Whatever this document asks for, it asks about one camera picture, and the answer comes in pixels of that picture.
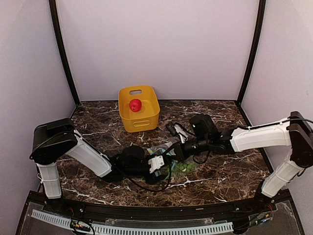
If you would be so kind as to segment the clear zip top bag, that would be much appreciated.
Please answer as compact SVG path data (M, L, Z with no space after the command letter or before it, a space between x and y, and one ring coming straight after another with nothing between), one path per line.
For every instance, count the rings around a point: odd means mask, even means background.
M157 146L151 146L147 148L147 152L150 155L160 155L161 153L165 152L170 146L172 145L172 142L167 142L165 144L157 145ZM186 162L178 162L177 160L172 161L172 175L178 175L178 174L187 174L194 172L196 170L196 164L191 161ZM165 179L167 180L169 178L169 167L163 167L153 173L153 176L161 176L165 175Z

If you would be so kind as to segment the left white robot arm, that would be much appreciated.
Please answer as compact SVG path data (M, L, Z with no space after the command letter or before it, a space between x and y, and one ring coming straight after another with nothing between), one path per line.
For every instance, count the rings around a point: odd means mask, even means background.
M66 213L69 209L68 201L62 197L57 168L57 160L64 155L77 160L107 183L120 182L133 176L143 177L148 184L169 179L157 173L171 164L167 154L146 156L144 149L132 145L109 158L75 129L71 119L41 124L34 130L30 159L37 165L50 206L58 213Z

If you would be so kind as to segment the red fake apple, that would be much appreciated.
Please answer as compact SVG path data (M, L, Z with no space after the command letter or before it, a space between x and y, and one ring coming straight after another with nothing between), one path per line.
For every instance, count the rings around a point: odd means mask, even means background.
M142 102L140 99L132 99L129 103L129 108L132 112L139 112L142 108Z

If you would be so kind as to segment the green fake grapes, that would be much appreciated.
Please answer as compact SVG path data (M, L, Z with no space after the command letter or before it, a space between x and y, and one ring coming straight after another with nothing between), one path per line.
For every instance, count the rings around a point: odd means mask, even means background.
M172 166L173 174L188 174L196 170L197 165L194 162L175 162Z

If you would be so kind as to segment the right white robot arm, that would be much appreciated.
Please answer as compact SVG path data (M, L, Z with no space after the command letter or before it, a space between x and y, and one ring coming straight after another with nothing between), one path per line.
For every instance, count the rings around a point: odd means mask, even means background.
M298 173L313 165L313 130L309 120L299 112L288 118L259 126L238 126L218 131L209 115L196 115L189 121L195 137L173 144L177 161L208 152L218 155L234 154L249 149L290 146L285 160L262 183L260 194L250 200L250 209L261 212L278 191Z

